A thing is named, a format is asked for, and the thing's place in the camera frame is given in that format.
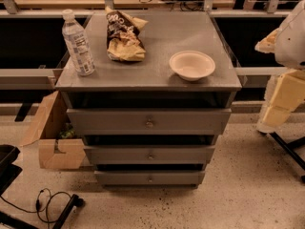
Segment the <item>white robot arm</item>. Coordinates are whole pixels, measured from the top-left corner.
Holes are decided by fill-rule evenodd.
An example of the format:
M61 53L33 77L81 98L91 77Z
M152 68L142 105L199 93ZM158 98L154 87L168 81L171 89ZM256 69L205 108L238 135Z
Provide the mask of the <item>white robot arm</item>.
M305 1L301 0L254 49L273 53L275 61L288 69L268 81L256 124L259 132L272 133L305 99Z

